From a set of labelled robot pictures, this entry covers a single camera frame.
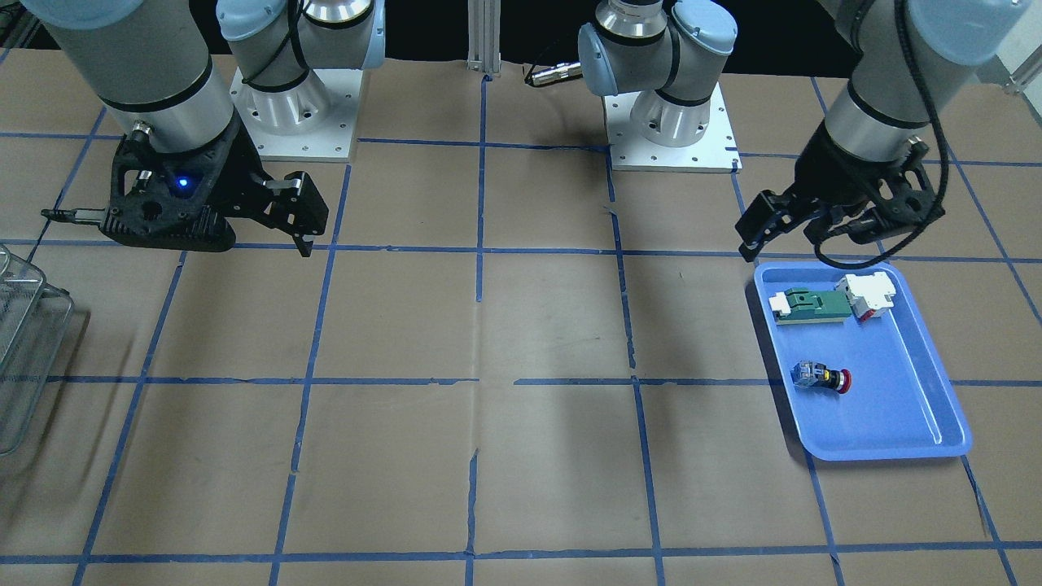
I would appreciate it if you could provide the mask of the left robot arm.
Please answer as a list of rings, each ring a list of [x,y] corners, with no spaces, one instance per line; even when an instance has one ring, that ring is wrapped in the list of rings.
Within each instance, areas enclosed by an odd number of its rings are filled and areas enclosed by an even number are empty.
[[[762,190],[734,229],[741,257],[803,229],[815,257],[830,238],[896,238],[864,269],[905,248],[944,214],[950,157],[940,111],[993,59],[1027,1],[826,1],[859,60],[846,89],[796,160],[782,193]],[[632,122],[663,147],[685,147],[708,123],[711,92],[738,38],[714,1],[602,1],[580,27],[578,63],[595,95],[637,93]]]

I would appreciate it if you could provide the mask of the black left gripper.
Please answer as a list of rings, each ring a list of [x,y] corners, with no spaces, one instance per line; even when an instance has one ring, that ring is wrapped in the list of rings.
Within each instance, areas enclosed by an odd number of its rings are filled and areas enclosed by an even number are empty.
[[[807,200],[820,211],[805,226],[811,244],[845,236],[855,244],[912,233],[945,214],[926,175],[928,152],[912,140],[892,162],[866,162],[849,155],[825,130],[818,130],[797,158],[794,192],[761,190],[734,229],[740,255],[753,262],[764,246],[807,220]]]

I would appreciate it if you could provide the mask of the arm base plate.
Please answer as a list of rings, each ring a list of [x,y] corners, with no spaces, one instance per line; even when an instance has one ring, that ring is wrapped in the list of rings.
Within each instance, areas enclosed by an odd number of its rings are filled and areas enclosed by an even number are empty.
[[[301,86],[278,93],[263,93],[242,78],[237,70],[230,97],[262,160],[349,162],[364,71],[312,70]]]
[[[733,173],[743,168],[721,86],[681,107],[653,90],[602,98],[615,171]]]

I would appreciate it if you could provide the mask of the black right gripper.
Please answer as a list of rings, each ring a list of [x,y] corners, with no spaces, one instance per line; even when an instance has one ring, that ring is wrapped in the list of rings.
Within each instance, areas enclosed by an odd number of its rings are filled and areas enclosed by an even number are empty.
[[[269,179],[237,112],[218,137],[193,150],[159,152],[159,130],[135,121],[111,165],[103,233],[130,247],[226,251],[245,216],[291,237],[301,257],[326,230],[329,207],[305,171]]]

